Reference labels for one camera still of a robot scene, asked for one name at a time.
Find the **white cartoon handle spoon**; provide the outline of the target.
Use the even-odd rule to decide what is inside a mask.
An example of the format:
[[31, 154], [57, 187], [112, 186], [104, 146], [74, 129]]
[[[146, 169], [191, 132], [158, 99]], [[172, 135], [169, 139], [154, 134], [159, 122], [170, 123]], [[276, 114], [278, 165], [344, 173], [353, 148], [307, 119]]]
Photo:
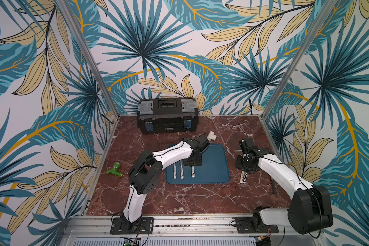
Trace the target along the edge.
[[180, 178], [184, 179], [183, 163], [180, 161]]

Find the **colourful letter handle fork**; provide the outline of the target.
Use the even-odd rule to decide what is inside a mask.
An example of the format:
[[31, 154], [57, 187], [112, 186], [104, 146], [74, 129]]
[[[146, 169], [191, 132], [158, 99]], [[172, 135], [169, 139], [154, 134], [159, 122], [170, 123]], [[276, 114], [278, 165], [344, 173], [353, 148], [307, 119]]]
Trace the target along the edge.
[[176, 164], [174, 164], [174, 166], [173, 166], [173, 178], [174, 178], [174, 179], [176, 179], [176, 178], [177, 178]]

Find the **Hello Kitty handle fork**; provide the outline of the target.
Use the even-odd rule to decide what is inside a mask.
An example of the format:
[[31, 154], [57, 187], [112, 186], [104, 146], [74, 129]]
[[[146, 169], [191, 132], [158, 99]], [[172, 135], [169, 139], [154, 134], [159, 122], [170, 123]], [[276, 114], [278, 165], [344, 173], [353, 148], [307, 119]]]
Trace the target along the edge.
[[195, 178], [195, 168], [194, 168], [194, 166], [191, 167], [191, 175], [192, 175], [192, 178]]

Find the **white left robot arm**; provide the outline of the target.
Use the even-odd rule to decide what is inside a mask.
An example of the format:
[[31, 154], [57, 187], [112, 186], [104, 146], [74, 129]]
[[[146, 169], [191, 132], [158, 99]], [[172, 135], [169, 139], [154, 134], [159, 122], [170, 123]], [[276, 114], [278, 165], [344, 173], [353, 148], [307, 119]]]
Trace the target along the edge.
[[161, 151], [143, 151], [129, 173], [130, 193], [126, 206], [117, 213], [120, 216], [117, 222], [111, 217], [111, 224], [126, 231], [138, 227], [147, 194], [156, 188], [162, 171], [179, 161], [186, 161], [192, 166], [201, 164], [202, 154], [209, 144], [207, 137], [201, 135], [197, 139], [184, 138]]

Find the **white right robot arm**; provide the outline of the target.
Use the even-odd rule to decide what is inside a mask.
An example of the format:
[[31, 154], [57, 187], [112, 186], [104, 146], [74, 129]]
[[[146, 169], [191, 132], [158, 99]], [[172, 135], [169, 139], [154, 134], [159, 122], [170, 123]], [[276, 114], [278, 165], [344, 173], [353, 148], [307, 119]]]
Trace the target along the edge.
[[279, 226], [291, 227], [304, 235], [333, 225], [330, 194], [324, 186], [316, 186], [300, 177], [295, 168], [289, 168], [266, 148], [259, 148], [252, 138], [239, 142], [242, 155], [236, 168], [253, 174], [266, 172], [288, 194], [288, 208], [256, 208], [250, 217], [234, 219], [238, 233], [278, 233]]

